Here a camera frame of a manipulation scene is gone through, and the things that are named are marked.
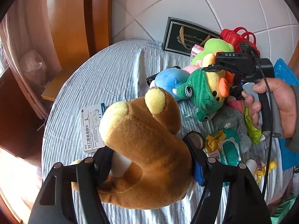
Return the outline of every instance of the frog eye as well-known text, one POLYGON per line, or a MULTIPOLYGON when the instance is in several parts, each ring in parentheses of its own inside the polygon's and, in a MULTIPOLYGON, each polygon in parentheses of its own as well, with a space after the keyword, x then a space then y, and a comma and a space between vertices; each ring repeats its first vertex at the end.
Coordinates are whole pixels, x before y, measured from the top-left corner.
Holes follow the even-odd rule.
POLYGON ((185 87, 185 93, 188 98, 192 96, 192 89, 190 86, 185 87))
POLYGON ((208 121, 210 118, 211 118, 211 116, 206 115, 206 116, 204 117, 204 121, 208 121))

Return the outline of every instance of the blue plush toy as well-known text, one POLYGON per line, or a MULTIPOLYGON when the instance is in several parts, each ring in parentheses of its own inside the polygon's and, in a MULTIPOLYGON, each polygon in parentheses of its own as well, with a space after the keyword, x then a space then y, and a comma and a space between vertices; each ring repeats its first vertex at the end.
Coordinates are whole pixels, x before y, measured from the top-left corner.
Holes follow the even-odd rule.
POLYGON ((178 97, 172 92, 173 88, 178 88, 179 85, 187 82, 189 77, 189 73, 185 70, 177 69, 177 68, 168 68, 161 71, 153 80, 149 86, 152 87, 160 87, 169 92, 176 101, 181 100, 182 98, 178 97))

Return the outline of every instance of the human hand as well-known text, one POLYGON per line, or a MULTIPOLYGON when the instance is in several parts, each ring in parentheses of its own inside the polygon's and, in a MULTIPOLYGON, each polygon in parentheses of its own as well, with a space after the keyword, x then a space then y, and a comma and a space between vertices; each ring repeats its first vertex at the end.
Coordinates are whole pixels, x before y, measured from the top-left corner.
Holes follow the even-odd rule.
MULTIPOLYGON (((297 105, 294 91, 291 86, 280 78, 267 78, 267 82, 279 109, 283 137, 293 137, 297 122, 297 105)), ((256 93, 265 93, 267 87, 264 79, 252 86, 252 90, 256 93)), ((253 96, 246 94, 244 91, 242 92, 242 96, 245 98, 244 103, 248 108, 248 115, 251 118, 252 125, 261 129, 261 126, 258 125, 260 117, 258 112, 261 110, 261 103, 255 102, 253 96)))

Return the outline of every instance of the pink curtain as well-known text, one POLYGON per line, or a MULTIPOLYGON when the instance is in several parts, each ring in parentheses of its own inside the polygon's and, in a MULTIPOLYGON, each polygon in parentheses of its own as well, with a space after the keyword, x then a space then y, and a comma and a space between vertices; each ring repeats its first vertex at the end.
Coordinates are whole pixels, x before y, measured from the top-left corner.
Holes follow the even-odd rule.
POLYGON ((19 87, 37 116, 46 118, 51 102, 30 87, 19 63, 24 54, 35 50, 47 66, 46 83, 61 70, 50 33, 47 0, 15 0, 0 23, 0 37, 19 87))

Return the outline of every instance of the gray teddy bear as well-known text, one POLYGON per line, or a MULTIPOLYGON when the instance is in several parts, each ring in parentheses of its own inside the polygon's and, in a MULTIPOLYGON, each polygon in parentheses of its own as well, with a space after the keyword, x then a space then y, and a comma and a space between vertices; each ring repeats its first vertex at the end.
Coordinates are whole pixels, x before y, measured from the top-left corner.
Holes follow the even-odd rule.
POLYGON ((223 106, 213 117, 213 122, 218 130, 234 129, 239 137, 241 153, 249 151, 252 141, 247 135, 244 117, 240 111, 223 106))

